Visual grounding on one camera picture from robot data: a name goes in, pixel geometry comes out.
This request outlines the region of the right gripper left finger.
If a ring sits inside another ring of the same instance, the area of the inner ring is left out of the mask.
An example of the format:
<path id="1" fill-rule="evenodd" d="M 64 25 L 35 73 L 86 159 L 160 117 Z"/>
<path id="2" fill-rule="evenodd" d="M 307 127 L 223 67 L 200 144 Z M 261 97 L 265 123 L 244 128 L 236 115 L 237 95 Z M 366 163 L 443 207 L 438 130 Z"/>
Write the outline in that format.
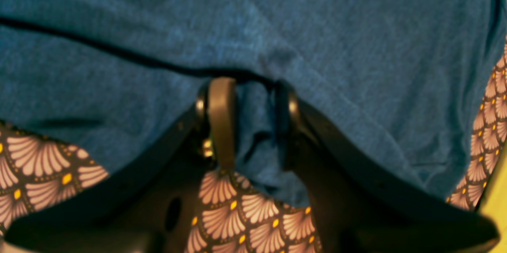
<path id="1" fill-rule="evenodd" d="M 195 105 L 126 168 L 83 194 L 20 219 L 6 253 L 168 253 L 168 234 L 215 167 L 235 168 L 236 81 L 215 78 Z"/>

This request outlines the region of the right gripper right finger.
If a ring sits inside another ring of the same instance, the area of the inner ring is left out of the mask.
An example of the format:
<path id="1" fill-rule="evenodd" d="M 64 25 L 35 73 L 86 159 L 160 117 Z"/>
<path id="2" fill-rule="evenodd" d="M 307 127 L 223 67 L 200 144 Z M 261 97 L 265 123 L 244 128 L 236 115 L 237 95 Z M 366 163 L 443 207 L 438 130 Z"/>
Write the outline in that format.
<path id="1" fill-rule="evenodd" d="M 280 161 L 304 183 L 326 253 L 487 253 L 492 220 L 377 165 L 286 81 L 275 85 Z"/>

